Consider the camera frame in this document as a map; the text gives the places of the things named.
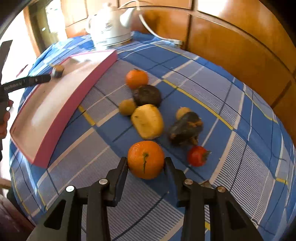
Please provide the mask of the person left hand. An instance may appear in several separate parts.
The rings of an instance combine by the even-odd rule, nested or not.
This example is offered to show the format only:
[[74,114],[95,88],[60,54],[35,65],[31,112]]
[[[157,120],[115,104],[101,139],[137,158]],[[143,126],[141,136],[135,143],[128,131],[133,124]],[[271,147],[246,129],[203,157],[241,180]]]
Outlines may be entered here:
[[8,126],[8,120],[10,119],[10,112],[6,111],[3,119],[3,123],[0,126],[0,138],[4,139],[7,134],[7,126]]

